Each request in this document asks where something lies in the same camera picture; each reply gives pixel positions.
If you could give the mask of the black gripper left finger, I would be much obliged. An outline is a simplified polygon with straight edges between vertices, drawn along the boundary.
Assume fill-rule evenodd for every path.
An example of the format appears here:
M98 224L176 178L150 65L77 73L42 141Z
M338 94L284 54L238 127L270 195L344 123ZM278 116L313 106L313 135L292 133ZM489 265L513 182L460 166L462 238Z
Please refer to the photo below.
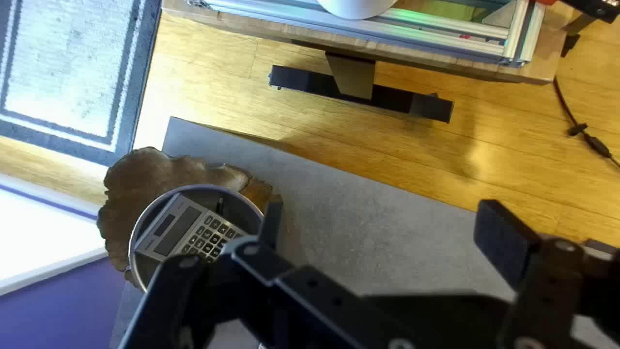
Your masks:
M269 349L356 349L358 298L276 255L276 220L270 203L259 230L226 242L214 261L199 253L160 261L121 349L205 349L224 321L241 323Z

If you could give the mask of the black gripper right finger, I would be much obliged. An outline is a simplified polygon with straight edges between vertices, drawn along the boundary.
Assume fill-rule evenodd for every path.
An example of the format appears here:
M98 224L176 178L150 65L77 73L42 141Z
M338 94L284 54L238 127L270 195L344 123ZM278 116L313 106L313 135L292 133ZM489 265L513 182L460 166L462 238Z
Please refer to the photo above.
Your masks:
M588 349L571 335L577 315L620 341L620 249L534 232L497 199L480 199L472 240L515 300L499 327L501 349Z

